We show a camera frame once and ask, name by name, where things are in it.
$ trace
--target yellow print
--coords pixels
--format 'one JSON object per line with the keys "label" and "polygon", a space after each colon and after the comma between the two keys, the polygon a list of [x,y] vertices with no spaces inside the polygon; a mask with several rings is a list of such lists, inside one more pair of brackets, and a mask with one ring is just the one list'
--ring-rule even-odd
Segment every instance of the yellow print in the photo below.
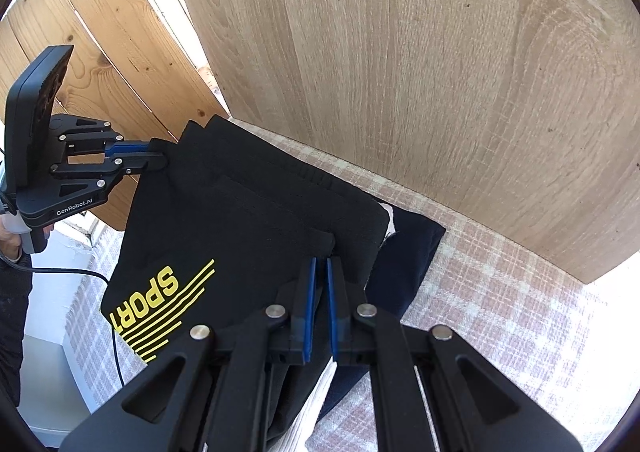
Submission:
{"label": "yellow print", "polygon": [[147,355],[169,343],[165,336],[182,324],[176,319],[204,293],[203,284],[215,273],[213,263],[211,259],[181,289],[173,270],[165,266],[149,280],[150,288],[145,294],[133,292],[122,306],[109,313],[114,329],[146,362],[156,358],[146,358]]}

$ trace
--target black cable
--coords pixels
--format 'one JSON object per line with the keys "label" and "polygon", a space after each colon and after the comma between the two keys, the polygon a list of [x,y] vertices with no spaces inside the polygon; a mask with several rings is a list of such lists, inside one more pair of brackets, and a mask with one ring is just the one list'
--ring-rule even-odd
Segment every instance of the black cable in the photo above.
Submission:
{"label": "black cable", "polygon": [[116,349],[116,330],[111,326],[111,341],[113,342],[113,358],[116,361],[116,371],[118,371],[118,378],[120,384],[124,387],[124,380],[122,378],[122,371],[120,370],[120,361],[118,359],[118,350]]}
{"label": "black cable", "polygon": [[[105,284],[109,283],[109,280],[102,274],[97,271],[92,271],[90,269],[76,269],[76,268],[67,268],[67,267],[30,267],[23,266],[12,262],[9,258],[0,251],[0,260],[2,260],[7,266],[12,267],[13,269],[17,269],[18,271],[26,271],[28,273],[78,273],[79,275],[90,275],[93,277],[99,278]],[[116,349],[116,330],[111,326],[111,340],[113,342],[113,358],[116,362],[116,370],[118,371],[118,378],[120,379],[120,384],[124,387],[124,380],[122,378],[122,371],[120,370],[120,361],[118,360],[118,350]]]}

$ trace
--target black sleeve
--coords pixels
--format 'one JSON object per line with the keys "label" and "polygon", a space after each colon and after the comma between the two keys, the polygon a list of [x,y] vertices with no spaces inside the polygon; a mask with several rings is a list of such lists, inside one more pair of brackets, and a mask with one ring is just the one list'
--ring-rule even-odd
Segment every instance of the black sleeve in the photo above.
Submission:
{"label": "black sleeve", "polygon": [[[24,255],[18,263],[31,266],[31,258]],[[22,338],[31,286],[31,273],[0,261],[0,388],[15,406],[20,403]]]}

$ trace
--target human hand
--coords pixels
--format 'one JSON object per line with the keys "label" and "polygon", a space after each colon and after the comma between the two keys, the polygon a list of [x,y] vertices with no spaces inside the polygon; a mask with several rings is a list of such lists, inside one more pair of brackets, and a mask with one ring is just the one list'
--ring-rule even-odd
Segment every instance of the human hand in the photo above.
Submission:
{"label": "human hand", "polygon": [[[18,255],[20,255],[20,245],[22,241],[20,240],[20,235],[11,233],[4,227],[4,219],[7,215],[7,213],[0,215],[0,251],[2,251],[5,257],[15,260],[18,258]],[[43,229],[45,236],[48,237],[53,229],[53,225],[46,226]]]}

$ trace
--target white fabric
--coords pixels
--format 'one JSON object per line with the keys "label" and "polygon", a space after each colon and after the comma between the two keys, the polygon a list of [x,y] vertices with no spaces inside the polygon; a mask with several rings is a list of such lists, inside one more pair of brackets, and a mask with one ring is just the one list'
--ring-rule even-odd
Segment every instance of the white fabric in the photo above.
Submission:
{"label": "white fabric", "polygon": [[302,410],[294,419],[289,430],[270,448],[270,452],[308,452],[305,445],[306,440],[309,439],[314,431],[316,421],[318,421],[318,416],[320,415],[320,409],[329,392],[337,367],[338,364],[334,362],[334,359],[329,359],[329,363],[322,371],[318,383],[311,395],[306,399]]}
{"label": "white fabric", "polygon": [[386,227],[385,241],[396,232],[396,225],[394,225],[394,209],[386,203],[379,203],[389,215],[389,225]]}

